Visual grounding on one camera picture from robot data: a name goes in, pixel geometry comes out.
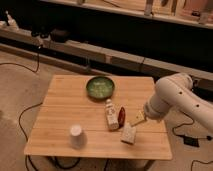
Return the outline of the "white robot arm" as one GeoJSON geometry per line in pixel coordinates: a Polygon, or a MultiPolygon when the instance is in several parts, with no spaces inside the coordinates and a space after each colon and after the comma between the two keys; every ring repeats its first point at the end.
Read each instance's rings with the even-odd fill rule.
{"type": "Polygon", "coordinates": [[[213,132],[213,105],[195,95],[192,88],[193,80],[186,73],[160,78],[155,83],[154,94],[143,105],[139,122],[147,118],[160,121],[176,107],[213,132]]]}

